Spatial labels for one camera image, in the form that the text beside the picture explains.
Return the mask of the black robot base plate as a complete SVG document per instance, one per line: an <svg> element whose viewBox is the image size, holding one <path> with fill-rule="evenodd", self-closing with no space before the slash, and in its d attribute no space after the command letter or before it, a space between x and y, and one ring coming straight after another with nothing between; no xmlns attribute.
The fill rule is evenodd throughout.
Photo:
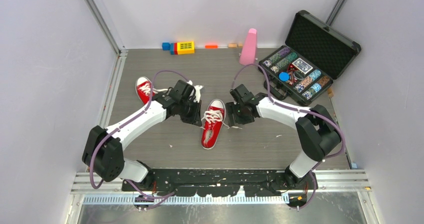
<svg viewBox="0 0 424 224"><path fill-rule="evenodd" d="M305 194L318 188L316 176L292 177L277 169L172 169L153 168L140 181L122 179L124 192L165 197L277 197L287 191Z"/></svg>

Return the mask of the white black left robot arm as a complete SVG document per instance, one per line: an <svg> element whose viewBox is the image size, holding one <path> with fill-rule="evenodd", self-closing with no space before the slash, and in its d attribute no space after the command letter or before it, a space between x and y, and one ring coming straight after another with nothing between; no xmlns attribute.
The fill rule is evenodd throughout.
<svg viewBox="0 0 424 224"><path fill-rule="evenodd" d="M202 85L178 80L174 87L159 92L124 120L103 128L93 127L82 154L82 162L105 182L117 178L131 180L141 191L153 186L149 168L140 161L124 157L124 150L141 134L169 117L179 116L183 123L202 126L200 117Z"/></svg>

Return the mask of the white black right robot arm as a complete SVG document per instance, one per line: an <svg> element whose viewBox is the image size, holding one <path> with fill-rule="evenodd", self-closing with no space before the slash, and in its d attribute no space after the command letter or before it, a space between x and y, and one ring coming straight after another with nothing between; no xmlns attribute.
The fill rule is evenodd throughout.
<svg viewBox="0 0 424 224"><path fill-rule="evenodd" d="M232 102L226 103L230 126L253 123L257 118L270 119L297 132L301 151L283 173L284 184L299 189L306 177L342 142L329 112L322 105L313 108L288 104L266 93L253 94L243 84L230 90Z"/></svg>

